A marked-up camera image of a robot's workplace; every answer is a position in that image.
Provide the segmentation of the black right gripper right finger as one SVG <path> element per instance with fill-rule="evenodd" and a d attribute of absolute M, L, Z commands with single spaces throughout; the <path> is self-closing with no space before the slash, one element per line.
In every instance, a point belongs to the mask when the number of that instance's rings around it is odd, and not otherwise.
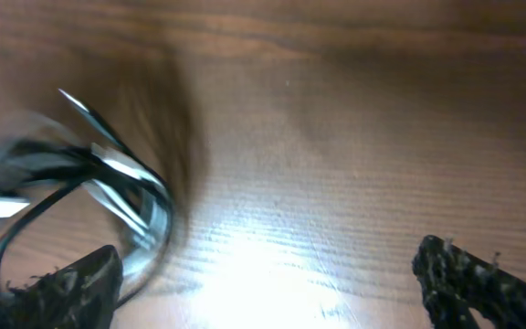
<path fill-rule="evenodd" d="M 422 304 L 435 329 L 478 328 L 476 310 L 496 328 L 526 329 L 526 281 L 428 235 L 412 261 Z"/>

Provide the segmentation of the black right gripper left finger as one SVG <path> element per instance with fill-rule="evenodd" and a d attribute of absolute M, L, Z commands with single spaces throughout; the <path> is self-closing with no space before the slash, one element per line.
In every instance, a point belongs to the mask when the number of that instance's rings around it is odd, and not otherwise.
<path fill-rule="evenodd" d="M 105 245 L 32 285 L 8 286 L 0 329 L 108 329 L 121 284 L 118 251 Z"/>

